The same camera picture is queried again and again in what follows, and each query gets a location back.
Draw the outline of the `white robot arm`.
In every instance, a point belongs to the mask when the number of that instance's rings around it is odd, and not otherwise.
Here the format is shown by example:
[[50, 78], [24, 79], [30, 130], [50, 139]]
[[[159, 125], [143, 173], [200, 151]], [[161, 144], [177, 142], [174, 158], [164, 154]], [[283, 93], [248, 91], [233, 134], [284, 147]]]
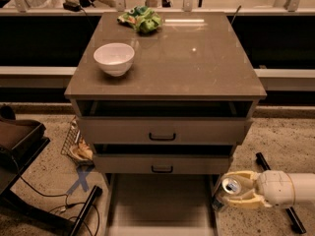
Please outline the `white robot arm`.
[[292, 207], [315, 202], [315, 174], [228, 172], [220, 180], [216, 198], [223, 207], [239, 208]]

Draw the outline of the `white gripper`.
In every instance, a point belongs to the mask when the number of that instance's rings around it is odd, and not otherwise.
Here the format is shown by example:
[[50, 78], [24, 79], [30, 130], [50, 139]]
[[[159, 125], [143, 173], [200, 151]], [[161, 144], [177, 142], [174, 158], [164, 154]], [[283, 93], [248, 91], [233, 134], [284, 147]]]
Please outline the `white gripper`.
[[234, 171], [221, 177], [225, 190], [254, 190], [241, 195], [220, 194], [225, 206], [255, 209], [261, 207], [291, 207], [295, 201], [295, 192], [290, 177], [282, 171], [267, 170], [260, 175], [254, 171]]

